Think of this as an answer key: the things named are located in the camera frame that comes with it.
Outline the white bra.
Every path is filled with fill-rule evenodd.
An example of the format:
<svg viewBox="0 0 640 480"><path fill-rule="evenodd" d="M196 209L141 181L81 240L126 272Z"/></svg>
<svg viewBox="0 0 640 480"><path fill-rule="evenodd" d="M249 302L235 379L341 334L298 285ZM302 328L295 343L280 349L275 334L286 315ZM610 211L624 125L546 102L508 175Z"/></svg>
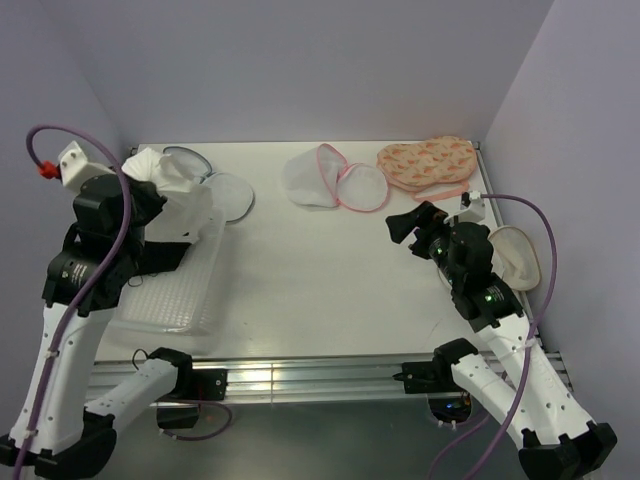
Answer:
<svg viewBox="0 0 640 480"><path fill-rule="evenodd" d="M145 148L129 157L123 172L137 181L154 184L166 198L161 213L145 227L145 239L156 243L199 241L199 233L209 221L213 201L209 190L173 155Z"/></svg>

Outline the pink trimmed mesh laundry bag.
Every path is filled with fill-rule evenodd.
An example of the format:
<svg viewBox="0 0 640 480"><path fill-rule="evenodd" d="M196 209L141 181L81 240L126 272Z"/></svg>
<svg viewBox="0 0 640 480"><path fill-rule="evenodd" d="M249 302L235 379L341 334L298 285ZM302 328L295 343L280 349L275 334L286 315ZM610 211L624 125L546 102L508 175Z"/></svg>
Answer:
<svg viewBox="0 0 640 480"><path fill-rule="evenodd" d="M371 213L383 208L390 194L387 179L378 168L350 163L327 143L288 160L281 180L288 199L303 207L343 207Z"/></svg>

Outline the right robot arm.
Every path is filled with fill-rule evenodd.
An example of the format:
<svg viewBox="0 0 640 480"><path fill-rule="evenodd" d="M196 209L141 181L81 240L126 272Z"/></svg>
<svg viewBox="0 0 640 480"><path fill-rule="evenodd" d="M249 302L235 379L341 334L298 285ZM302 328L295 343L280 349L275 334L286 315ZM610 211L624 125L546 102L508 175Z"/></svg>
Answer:
<svg viewBox="0 0 640 480"><path fill-rule="evenodd" d="M469 213L482 199L463 201L449 215L430 202L389 216L391 240L415 240L413 255L431 260L449 283L452 302L473 332L502 365L498 376L478 349L464 338L434 352L429 372L403 371L406 385L460 388L499 422L495 440L509 437L530 479L580 479L598 470L617 444L607 423L596 422L560 379L539 345L536 324L514 292L493 270L490 230Z"/></svg>

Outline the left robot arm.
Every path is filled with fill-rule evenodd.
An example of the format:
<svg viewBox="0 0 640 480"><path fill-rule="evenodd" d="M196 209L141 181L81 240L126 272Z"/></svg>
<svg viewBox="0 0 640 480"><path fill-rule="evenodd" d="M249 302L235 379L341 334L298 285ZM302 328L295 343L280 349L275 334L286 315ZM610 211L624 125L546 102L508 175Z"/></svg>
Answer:
<svg viewBox="0 0 640 480"><path fill-rule="evenodd" d="M153 183L95 176L73 201L75 222L49 263L43 333L29 392L1 462L44 479L90 479L119 434L151 403L183 399L195 386L190 355L158 348L104 396L88 401L96 353L123 288L138 272L144 229L166 202Z"/></svg>

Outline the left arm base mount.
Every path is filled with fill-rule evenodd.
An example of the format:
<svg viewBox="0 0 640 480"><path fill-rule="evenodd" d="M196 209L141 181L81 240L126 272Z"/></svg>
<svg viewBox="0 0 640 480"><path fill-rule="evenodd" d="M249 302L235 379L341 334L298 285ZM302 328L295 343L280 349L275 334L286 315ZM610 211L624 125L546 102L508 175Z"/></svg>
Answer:
<svg viewBox="0 0 640 480"><path fill-rule="evenodd" d="M225 369L195 369L184 388L160 399L156 407L156 423L159 428L176 431L187 430L204 419L208 403L221 402L227 389Z"/></svg>

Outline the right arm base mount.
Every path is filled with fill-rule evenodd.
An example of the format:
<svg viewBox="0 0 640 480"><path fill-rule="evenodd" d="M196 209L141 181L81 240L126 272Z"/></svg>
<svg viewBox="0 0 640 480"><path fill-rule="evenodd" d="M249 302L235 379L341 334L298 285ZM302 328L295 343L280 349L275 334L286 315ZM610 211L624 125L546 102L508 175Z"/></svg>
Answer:
<svg viewBox="0 0 640 480"><path fill-rule="evenodd" d="M392 378L403 385L405 394L426 395L429 409L438 420L460 422L471 414L470 395L454 384L435 360L405 362Z"/></svg>

